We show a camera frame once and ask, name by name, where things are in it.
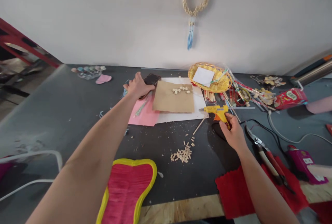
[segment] white paper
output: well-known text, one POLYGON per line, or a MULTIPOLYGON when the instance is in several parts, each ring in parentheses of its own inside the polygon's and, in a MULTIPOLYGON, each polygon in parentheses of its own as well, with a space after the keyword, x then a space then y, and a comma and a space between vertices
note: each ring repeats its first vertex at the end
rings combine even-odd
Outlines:
POLYGON ((193 81, 200 83, 204 86, 210 87, 213 77, 213 71, 198 67, 194 75, 193 81))
MULTIPOLYGON (((175 84, 191 84, 189 78, 162 78, 162 81, 175 84)), ((193 113, 172 113, 161 111, 157 123, 208 118, 208 113, 199 111, 200 108, 206 107, 202 90, 199 87, 193 86, 193 94, 195 107, 195 111, 193 113)))

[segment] hand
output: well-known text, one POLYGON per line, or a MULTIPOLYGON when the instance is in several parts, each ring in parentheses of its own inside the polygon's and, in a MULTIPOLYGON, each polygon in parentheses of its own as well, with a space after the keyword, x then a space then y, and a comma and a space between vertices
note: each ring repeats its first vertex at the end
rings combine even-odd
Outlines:
POLYGON ((245 135, 238 122, 238 119, 230 113, 225 113, 225 115, 229 124, 231 125, 231 130, 229 130, 226 124, 222 121, 219 122, 219 125, 229 145, 238 154, 249 150, 245 140, 245 135))
POLYGON ((123 87, 126 90, 128 90, 128 94, 132 95, 133 97, 136 97, 137 99, 143 95, 146 95, 151 90, 155 89, 154 85, 145 84, 141 76, 141 72, 137 72, 135 75, 135 79, 129 81, 129 85, 124 84, 123 87))

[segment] hanging ornament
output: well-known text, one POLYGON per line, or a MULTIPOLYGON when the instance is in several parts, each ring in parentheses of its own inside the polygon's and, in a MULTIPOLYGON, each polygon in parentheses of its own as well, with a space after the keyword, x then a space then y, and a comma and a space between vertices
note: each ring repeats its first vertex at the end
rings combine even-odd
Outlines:
POLYGON ((193 11, 189 10, 188 5, 187 5, 187 0, 182 0, 182 1, 183 1, 184 11, 189 16, 191 16, 190 21, 189 21, 189 36, 188 36, 188 45, 187 45, 187 49, 190 50, 193 45, 195 18, 197 16, 198 12, 202 11, 205 7, 207 7, 209 0, 204 0, 203 3, 201 3, 199 6, 196 6, 193 11))

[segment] yellow glue gun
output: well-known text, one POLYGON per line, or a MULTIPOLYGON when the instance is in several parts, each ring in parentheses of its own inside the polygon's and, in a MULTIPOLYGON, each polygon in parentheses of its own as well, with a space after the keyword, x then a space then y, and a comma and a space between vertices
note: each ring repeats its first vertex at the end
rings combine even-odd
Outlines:
POLYGON ((223 107, 221 106, 207 106, 207 107, 204 107, 203 109, 200 109, 201 111, 204 111, 204 112, 207 112, 207 113, 214 113, 215 114, 215 117, 214 117, 214 120, 216 121, 222 121, 224 122, 228 129, 230 129, 230 125, 227 121, 227 118, 225 116, 225 113, 228 112, 228 106, 224 105, 223 107))

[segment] dark tabletop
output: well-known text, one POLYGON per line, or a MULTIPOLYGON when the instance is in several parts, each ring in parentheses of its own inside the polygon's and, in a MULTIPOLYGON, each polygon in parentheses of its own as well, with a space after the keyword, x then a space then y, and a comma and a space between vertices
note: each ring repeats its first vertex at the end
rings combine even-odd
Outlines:
MULTIPOLYGON (((143 77, 149 73, 162 77, 187 77, 186 71, 109 66, 104 74, 111 75, 112 80, 97 85, 95 80, 87 81, 72 73, 72 67, 59 67, 0 123, 0 157, 26 151, 57 150, 65 163, 85 134, 99 120, 100 111, 107 112, 120 100, 122 85, 126 80, 134 78, 137 71, 141 71, 143 77)), ((247 74, 235 76, 250 87, 260 88, 247 74)), ((279 93, 291 87, 287 83, 273 92, 279 93)), ((332 80, 322 79, 308 85, 305 93, 309 101, 330 96, 332 80)), ((237 114, 241 120, 256 119, 270 127, 267 113, 258 108, 237 110, 237 114)), ((283 110, 280 114, 273 113, 272 120, 278 131, 294 141, 307 133, 332 140, 325 127, 325 124, 332 123, 331 112, 296 119, 290 117, 287 110, 283 110)), ((181 149, 183 141, 190 141, 200 121, 161 123, 154 127, 129 126, 129 133, 124 136, 115 159, 152 159, 164 176, 161 178, 157 175, 143 205, 217 194, 215 178, 239 167, 236 152, 212 131, 212 118, 205 120, 196 132, 195 147, 191 149, 193 152, 189 163, 170 161, 171 153, 181 149)), ((271 134, 257 126, 254 126, 252 132, 287 164, 271 134)), ((248 140, 247 143, 253 151, 251 143, 248 140)), ((281 141, 281 144, 286 150, 288 143, 281 141)), ((296 146, 307 150, 317 164, 332 166, 332 145, 326 141, 309 136, 296 146)), ((18 163, 0 182, 0 197, 29 181, 52 179, 56 175, 56 161, 52 156, 18 163)), ((0 202, 1 223, 24 223, 48 188, 48 183, 35 184, 0 202)))

